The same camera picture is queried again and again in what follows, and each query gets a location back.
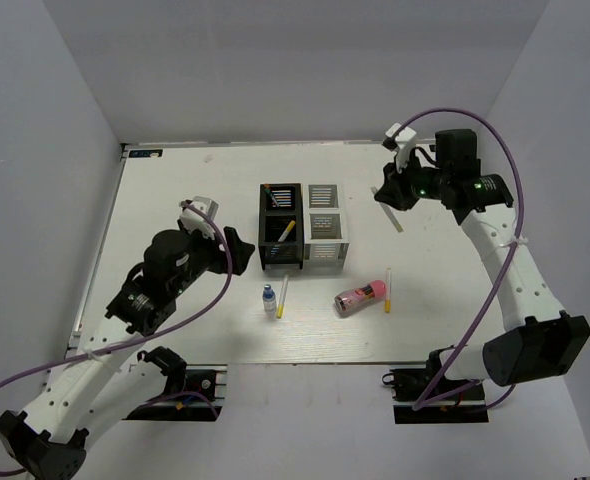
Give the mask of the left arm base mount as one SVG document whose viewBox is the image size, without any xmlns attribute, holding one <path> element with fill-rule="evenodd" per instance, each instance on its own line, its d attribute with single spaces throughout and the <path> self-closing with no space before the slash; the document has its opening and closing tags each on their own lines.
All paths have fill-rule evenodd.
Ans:
<svg viewBox="0 0 590 480">
<path fill-rule="evenodd" d="M 171 398 L 146 402 L 128 414 L 127 421 L 215 422 L 227 387 L 226 365 L 193 365 L 185 373 L 184 390 Z"/>
</svg>

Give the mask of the pale yellow capped white marker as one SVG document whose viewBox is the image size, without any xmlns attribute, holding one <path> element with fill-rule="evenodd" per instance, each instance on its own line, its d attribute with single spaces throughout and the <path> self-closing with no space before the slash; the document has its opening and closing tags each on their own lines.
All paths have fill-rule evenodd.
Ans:
<svg viewBox="0 0 590 480">
<path fill-rule="evenodd" d="M 388 205 L 386 205 L 386 204 L 384 204 L 382 202 L 379 202 L 379 201 L 377 201 L 377 204 L 381 207 L 381 209 L 383 210 L 384 214 L 386 215 L 386 217 L 388 218 L 388 220 L 393 225 L 395 231 L 397 233 L 402 233 L 403 232 L 403 227 L 399 223 L 398 219 L 396 218 L 396 216 L 393 213 L 393 211 L 391 210 L 391 208 Z"/>
</svg>

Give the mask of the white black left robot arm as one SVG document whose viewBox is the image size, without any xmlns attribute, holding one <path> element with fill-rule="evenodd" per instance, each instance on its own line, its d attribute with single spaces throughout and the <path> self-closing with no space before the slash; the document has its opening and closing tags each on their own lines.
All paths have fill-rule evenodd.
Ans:
<svg viewBox="0 0 590 480">
<path fill-rule="evenodd" d="M 70 479 L 101 428 L 150 396 L 180 396 L 185 361 L 166 347 L 142 352 L 140 346 L 156 337 L 179 296 L 202 274 L 241 275 L 254 250 L 232 227 L 204 223 L 157 233 L 79 355 L 35 400 L 1 414 L 7 453 L 36 479 Z"/>
</svg>

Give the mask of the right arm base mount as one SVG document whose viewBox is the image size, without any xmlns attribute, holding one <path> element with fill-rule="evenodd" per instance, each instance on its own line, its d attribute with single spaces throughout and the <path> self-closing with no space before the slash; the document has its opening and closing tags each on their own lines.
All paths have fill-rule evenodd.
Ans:
<svg viewBox="0 0 590 480">
<path fill-rule="evenodd" d="M 429 393 L 425 389 L 452 356 L 454 346 L 419 363 L 393 365 L 382 378 L 391 390 L 398 425 L 483 424 L 489 421 L 482 382 L 489 378 L 480 346 L 464 348 Z"/>
</svg>

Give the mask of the small blue capped bottle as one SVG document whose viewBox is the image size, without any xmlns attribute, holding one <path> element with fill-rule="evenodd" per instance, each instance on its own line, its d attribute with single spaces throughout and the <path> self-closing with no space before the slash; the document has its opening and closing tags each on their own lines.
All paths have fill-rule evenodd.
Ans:
<svg viewBox="0 0 590 480">
<path fill-rule="evenodd" d="M 271 317 L 274 317 L 277 312 L 277 298 L 273 288 L 266 284 L 262 291 L 262 302 L 264 312 Z"/>
</svg>

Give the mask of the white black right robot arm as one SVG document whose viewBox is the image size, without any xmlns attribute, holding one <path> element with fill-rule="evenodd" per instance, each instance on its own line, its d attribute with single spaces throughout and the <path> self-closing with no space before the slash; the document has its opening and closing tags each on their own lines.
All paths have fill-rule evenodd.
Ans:
<svg viewBox="0 0 590 480">
<path fill-rule="evenodd" d="M 502 315 L 498 337 L 430 354 L 428 390 L 447 399 L 463 381 L 511 386 L 565 375 L 590 336 L 589 324 L 569 314 L 548 288 L 517 230 L 519 210 L 505 181 L 481 171 L 475 132 L 439 131 L 428 154 L 413 129 L 395 124 L 383 145 L 394 159 L 384 167 L 376 201 L 408 211 L 423 199 L 436 200 L 450 211 L 476 249 Z"/>
</svg>

